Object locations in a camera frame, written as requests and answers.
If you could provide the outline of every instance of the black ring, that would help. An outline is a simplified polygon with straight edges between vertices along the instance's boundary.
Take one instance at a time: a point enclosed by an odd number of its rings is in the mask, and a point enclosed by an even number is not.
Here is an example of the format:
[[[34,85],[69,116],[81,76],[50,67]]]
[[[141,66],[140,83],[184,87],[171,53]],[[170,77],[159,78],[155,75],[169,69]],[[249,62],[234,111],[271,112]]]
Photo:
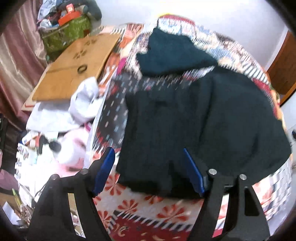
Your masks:
[[[81,66],[78,67],[77,72],[79,74],[82,74],[86,70],[87,70],[87,64],[83,64],[83,65],[81,65]]]

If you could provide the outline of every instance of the folded dark fabric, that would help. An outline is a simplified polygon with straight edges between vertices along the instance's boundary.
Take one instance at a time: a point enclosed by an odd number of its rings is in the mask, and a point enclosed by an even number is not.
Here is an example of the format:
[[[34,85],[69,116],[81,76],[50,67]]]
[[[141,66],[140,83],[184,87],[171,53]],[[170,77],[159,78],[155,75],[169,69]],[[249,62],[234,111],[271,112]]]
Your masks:
[[[137,59],[142,74],[150,77],[217,65],[217,61],[196,48],[189,37],[168,34],[159,28],[155,28],[149,38],[147,53],[138,53]]]
[[[189,148],[223,175],[255,184],[291,149],[268,99],[245,75],[215,67],[188,89],[126,96],[128,120],[117,172],[133,191],[196,198],[183,165]]]

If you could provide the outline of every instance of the metal screw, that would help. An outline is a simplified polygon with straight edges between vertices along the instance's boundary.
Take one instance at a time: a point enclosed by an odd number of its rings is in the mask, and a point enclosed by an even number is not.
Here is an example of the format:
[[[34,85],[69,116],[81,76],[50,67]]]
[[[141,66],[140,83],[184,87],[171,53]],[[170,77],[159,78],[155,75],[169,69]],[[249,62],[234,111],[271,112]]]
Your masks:
[[[209,173],[212,174],[212,175],[216,175],[217,174],[217,171],[215,169],[211,168],[209,170]]]
[[[56,180],[58,178],[59,178],[58,174],[53,174],[53,175],[50,176],[50,179],[52,179],[52,180]]]
[[[247,176],[245,174],[241,174],[241,175],[239,175],[239,178],[242,179],[242,180],[246,180]]]
[[[88,172],[89,172],[89,170],[86,169],[86,168],[83,168],[83,169],[80,171],[80,173],[81,173],[82,175],[88,174]]]

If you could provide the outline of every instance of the green bag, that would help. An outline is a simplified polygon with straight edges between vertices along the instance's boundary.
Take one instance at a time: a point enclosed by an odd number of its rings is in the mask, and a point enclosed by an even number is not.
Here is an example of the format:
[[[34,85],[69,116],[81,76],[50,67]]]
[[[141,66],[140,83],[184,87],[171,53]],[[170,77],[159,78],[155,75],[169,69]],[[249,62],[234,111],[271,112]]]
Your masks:
[[[84,38],[91,31],[91,22],[86,15],[75,18],[54,30],[40,30],[47,52],[47,61],[55,61],[75,40]]]

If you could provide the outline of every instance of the curtain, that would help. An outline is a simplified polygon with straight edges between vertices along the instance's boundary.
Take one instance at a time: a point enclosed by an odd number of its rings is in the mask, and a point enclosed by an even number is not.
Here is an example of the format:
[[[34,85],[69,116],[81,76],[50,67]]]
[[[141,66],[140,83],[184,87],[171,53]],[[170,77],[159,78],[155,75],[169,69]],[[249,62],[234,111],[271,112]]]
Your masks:
[[[18,128],[29,117],[20,109],[46,67],[46,52],[36,28],[40,5],[40,0],[27,0],[0,36],[0,113]]]

